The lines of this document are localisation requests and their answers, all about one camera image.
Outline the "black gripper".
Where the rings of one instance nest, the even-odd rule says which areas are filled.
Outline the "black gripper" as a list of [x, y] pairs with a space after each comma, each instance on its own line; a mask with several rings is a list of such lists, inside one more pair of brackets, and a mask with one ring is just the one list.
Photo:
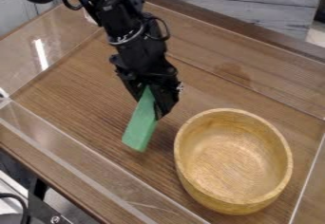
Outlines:
[[154, 96], [157, 120], [162, 119], [179, 101], [183, 84], [178, 80], [178, 69], [162, 58], [143, 70], [126, 67], [122, 57], [114, 54], [110, 62], [115, 66], [115, 73], [122, 80], [131, 96], [139, 101], [144, 88], [150, 85]]

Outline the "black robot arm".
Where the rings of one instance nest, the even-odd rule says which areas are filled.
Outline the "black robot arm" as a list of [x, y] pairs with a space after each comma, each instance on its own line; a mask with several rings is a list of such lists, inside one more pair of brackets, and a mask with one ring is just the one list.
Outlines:
[[170, 38], [165, 21], [143, 10], [144, 0], [79, 0], [104, 29], [116, 53], [110, 62], [132, 97], [154, 97], [154, 113], [165, 117], [179, 101], [178, 70], [166, 59]]

